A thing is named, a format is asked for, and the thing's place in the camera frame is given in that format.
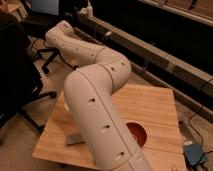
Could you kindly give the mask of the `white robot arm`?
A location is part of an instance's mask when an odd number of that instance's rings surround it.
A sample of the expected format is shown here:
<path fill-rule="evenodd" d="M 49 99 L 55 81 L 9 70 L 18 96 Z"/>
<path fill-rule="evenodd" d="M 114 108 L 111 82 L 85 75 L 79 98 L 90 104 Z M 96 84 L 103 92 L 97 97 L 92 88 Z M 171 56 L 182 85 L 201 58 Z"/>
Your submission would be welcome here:
<path fill-rule="evenodd" d="M 77 59 L 78 68 L 64 82 L 64 97 L 75 123 L 101 171 L 152 171 L 141 147 L 122 120 L 112 95 L 131 74 L 121 53 L 72 37 L 62 20 L 46 33 L 61 54 Z"/>

